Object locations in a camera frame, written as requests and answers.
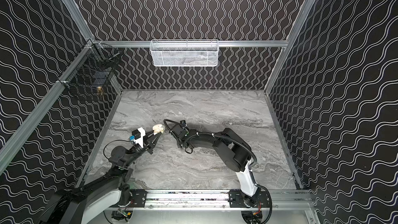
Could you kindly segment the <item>beige charging case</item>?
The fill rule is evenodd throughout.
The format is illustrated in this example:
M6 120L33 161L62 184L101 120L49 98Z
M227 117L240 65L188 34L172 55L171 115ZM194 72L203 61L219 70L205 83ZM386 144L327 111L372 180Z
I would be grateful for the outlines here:
M152 130L154 135L163 134L166 130L166 127L162 124L156 124L152 127Z

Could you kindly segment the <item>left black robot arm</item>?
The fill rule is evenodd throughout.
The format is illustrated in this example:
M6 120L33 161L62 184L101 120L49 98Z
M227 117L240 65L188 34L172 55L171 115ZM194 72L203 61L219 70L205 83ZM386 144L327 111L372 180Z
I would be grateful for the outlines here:
M108 161L112 164L105 175L78 188L57 191L40 214L38 224L86 224L108 207L129 206L132 203L128 181L133 169L130 167L145 152L153 153L162 131L150 131L134 136L131 148L116 146Z

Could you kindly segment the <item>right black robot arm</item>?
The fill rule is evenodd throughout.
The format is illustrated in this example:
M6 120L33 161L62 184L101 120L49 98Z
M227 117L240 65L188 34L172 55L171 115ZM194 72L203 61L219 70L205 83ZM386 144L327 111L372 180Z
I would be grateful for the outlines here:
M167 126L167 130L177 141L178 147L187 153L193 152L195 148L214 150L224 164L236 173L243 194L254 197L258 193L259 186L252 172L257 158L251 147L232 129L226 128L215 133L201 132L175 122L174 126Z

